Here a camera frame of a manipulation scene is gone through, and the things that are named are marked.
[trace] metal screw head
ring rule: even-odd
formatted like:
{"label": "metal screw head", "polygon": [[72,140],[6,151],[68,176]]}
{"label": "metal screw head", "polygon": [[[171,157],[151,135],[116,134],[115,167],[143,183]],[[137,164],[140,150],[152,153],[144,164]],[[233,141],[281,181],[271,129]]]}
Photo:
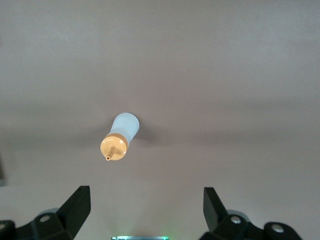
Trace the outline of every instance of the metal screw head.
{"label": "metal screw head", "polygon": [[282,234],[285,230],[282,228],[282,226],[280,226],[279,224],[273,224],[271,226],[271,228],[273,229],[273,231]]}
{"label": "metal screw head", "polygon": [[50,216],[49,215],[45,215],[42,218],[40,218],[40,222],[44,223],[44,222],[48,221],[49,219],[50,219]]}
{"label": "metal screw head", "polygon": [[240,224],[240,223],[241,223],[241,219],[240,219],[238,216],[232,216],[232,217],[231,217],[231,221],[232,221],[234,224]]}

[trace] green light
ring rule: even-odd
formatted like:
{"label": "green light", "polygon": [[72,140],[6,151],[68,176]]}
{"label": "green light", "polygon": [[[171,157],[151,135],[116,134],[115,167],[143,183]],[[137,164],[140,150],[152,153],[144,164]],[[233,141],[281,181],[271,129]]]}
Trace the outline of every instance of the green light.
{"label": "green light", "polygon": [[168,236],[113,236],[112,240],[169,240]]}

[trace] bottle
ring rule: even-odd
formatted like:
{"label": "bottle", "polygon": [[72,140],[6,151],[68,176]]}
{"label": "bottle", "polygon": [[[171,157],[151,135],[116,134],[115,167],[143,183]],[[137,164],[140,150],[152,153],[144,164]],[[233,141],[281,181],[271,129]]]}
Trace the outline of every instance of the bottle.
{"label": "bottle", "polygon": [[103,139],[100,150],[107,161],[122,159],[137,134],[140,124],[137,117],[124,112],[115,117],[111,130]]}

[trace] nozzle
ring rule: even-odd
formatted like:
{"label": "nozzle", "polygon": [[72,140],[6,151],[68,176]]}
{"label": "nozzle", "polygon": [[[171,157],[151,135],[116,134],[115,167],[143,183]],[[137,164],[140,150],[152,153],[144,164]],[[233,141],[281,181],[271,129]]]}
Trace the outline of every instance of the nozzle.
{"label": "nozzle", "polygon": [[109,153],[105,156],[105,159],[109,161],[112,158],[112,156],[117,152],[118,152],[118,148],[111,146],[109,148]]}

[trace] dropper cap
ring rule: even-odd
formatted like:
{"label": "dropper cap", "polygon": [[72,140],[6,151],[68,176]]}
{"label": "dropper cap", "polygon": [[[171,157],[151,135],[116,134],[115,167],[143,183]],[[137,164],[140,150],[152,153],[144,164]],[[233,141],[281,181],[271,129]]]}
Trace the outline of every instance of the dropper cap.
{"label": "dropper cap", "polygon": [[110,133],[102,141],[100,150],[107,161],[119,160],[126,155],[128,141],[119,133]]}

